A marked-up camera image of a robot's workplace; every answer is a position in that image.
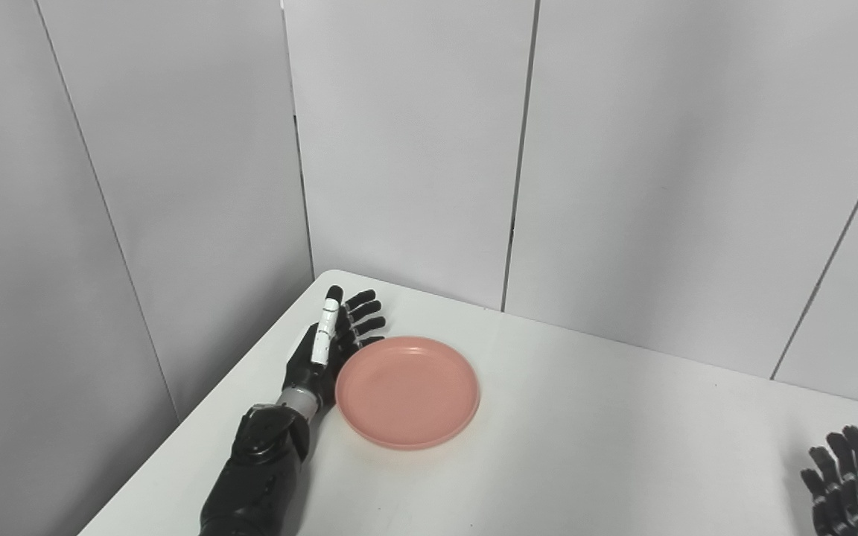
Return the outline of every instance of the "white table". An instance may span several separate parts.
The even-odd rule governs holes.
[[[416,452],[320,425],[290,533],[319,536],[813,536],[797,472],[858,403],[330,271],[81,532],[192,536],[241,415],[273,401],[331,284],[375,288],[387,335],[442,340],[476,369],[469,427]]]

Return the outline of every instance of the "panel seam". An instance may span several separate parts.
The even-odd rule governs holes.
[[[508,275],[512,267],[512,247],[515,244],[515,216],[518,213],[518,186],[521,185],[521,159],[525,152],[525,131],[528,128],[528,101],[532,92],[532,71],[535,68],[535,43],[538,38],[538,14],[541,0],[535,0],[532,17],[532,40],[528,48],[528,72],[525,75],[525,99],[521,105],[521,132],[518,135],[518,161],[515,163],[515,190],[512,194],[512,216],[508,228],[508,247],[505,250],[505,274],[501,288],[501,312],[505,312],[508,299]]]
[[[796,325],[793,326],[793,332],[790,333],[789,339],[786,340],[786,345],[784,346],[783,352],[780,353],[780,359],[777,360],[776,366],[773,367],[773,373],[770,374],[770,380],[776,380],[777,373],[780,372],[780,366],[783,365],[784,359],[787,357],[787,352],[790,350],[790,346],[793,344],[793,340],[796,338],[796,334],[800,331],[800,325],[803,325],[803,321],[807,318],[807,313],[810,312],[810,306],[813,306],[813,301],[816,299],[817,294],[820,292],[820,287],[823,285],[823,280],[827,277],[827,272],[830,271],[830,266],[833,264],[833,259],[836,258],[836,254],[840,249],[840,246],[843,244],[843,240],[849,231],[849,226],[852,224],[852,220],[854,220],[856,213],[858,212],[858,197],[856,198],[856,202],[854,206],[852,206],[852,211],[849,213],[849,217],[847,221],[845,221],[845,225],[843,225],[843,230],[841,230],[839,237],[836,240],[836,244],[833,245],[832,251],[830,251],[830,257],[827,258],[827,263],[823,267],[823,271],[820,272],[820,277],[816,279],[816,284],[813,285],[813,291],[810,292],[810,298],[807,299],[807,303],[803,307],[803,311],[800,312],[800,318],[797,319]]]
[[[154,338],[150,335],[150,327],[147,326],[147,317],[145,316],[144,309],[141,307],[141,299],[139,298],[139,295],[137,295],[137,288],[134,286],[134,279],[132,278],[132,273],[128,266],[128,259],[125,258],[124,248],[121,247],[121,240],[118,238],[115,221],[112,219],[112,212],[108,208],[108,200],[106,200],[105,192],[102,190],[101,181],[98,180],[98,171],[95,169],[95,162],[92,160],[92,152],[88,148],[88,143],[85,142],[85,132],[82,131],[81,122],[78,120],[78,112],[75,111],[74,102],[72,102],[72,94],[69,92],[68,83],[65,81],[65,72],[62,71],[62,66],[58,62],[58,53],[55,51],[54,42],[51,41],[51,33],[48,31],[48,25],[45,23],[45,14],[42,13],[42,6],[39,4],[39,0],[34,0],[34,3],[35,10],[38,11],[38,18],[42,21],[42,28],[45,31],[45,39],[48,40],[48,47],[51,49],[51,57],[54,59],[55,68],[58,70],[58,77],[62,83],[62,90],[65,92],[65,99],[68,101],[69,109],[71,109],[71,118],[74,119],[75,129],[78,131],[78,137],[81,139],[82,147],[85,150],[85,157],[88,159],[88,166],[92,170],[93,179],[95,179],[95,186],[98,187],[98,196],[101,197],[101,204],[105,207],[105,215],[108,217],[110,228],[112,228],[112,236],[115,238],[115,245],[117,245],[118,253],[121,255],[121,263],[124,265],[125,275],[128,277],[128,284],[130,285],[130,289],[132,289],[134,302],[137,304],[137,311],[139,312],[141,323],[144,325],[144,330],[147,334],[147,342],[150,343],[150,350],[154,355],[154,362],[157,363],[157,371],[161,374],[161,381],[164,383],[164,390],[167,392],[168,400],[171,401],[171,410],[174,411],[174,420],[180,424],[181,418],[177,413],[177,403],[174,401],[174,396],[171,394],[171,387],[168,386],[168,378],[164,375],[164,367],[161,366],[160,356],[158,356],[157,348],[154,346]]]
[[[307,229],[307,252],[310,255],[310,277],[316,281],[317,266],[313,261],[313,238],[310,236],[310,208],[307,204],[306,179],[303,177],[303,152],[300,150],[300,128],[296,121],[296,91],[293,89],[293,65],[290,63],[290,38],[287,36],[287,11],[280,2],[280,22],[283,26],[283,55],[287,59],[287,82],[290,84],[290,108],[293,109],[293,138],[296,140],[296,169],[300,174],[300,194],[303,196],[303,223]]]

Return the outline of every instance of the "pink plate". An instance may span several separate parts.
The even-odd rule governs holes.
[[[375,444],[432,447],[472,420],[479,380],[462,354],[438,340],[394,336],[351,357],[337,378],[337,405]]]

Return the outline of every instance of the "robotic arm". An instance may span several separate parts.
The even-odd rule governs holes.
[[[310,449],[310,421],[334,403],[337,374],[347,359],[382,336],[375,291],[340,305],[343,289],[330,287],[320,323],[311,325],[287,363],[283,391],[273,404],[256,404],[242,418],[231,457],[201,510],[200,536],[279,536]]]
[[[817,536],[858,536],[858,428],[827,435],[836,462],[825,447],[810,448],[810,457],[823,474],[800,472],[813,495],[813,528]]]

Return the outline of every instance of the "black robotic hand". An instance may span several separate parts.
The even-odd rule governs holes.
[[[825,447],[810,448],[817,468],[800,472],[813,493],[813,528],[817,536],[858,536],[858,428],[827,435],[836,462]]]
[[[386,325],[386,319],[383,316],[371,316],[381,308],[382,304],[375,298],[375,290],[360,292],[340,305],[340,311],[337,312],[336,331],[333,342],[330,343],[329,360],[326,366],[313,362],[314,336],[318,325],[308,327],[303,340],[300,340],[299,346],[287,362],[283,389],[299,388],[313,393],[318,400],[317,411],[333,405],[337,375],[350,356],[367,344],[383,339],[382,336],[363,338],[372,330]]]
[[[333,404],[337,374],[350,356],[382,339],[363,336],[386,325],[382,316],[371,316],[381,309],[375,291],[337,307],[341,296],[343,289],[331,287],[323,309],[321,322],[333,327],[331,339],[329,328],[310,326],[287,363],[280,398],[256,404],[241,418],[231,457],[201,510],[201,536],[279,536],[282,531],[310,451],[310,420]],[[315,339],[322,342],[322,360],[314,360]]]

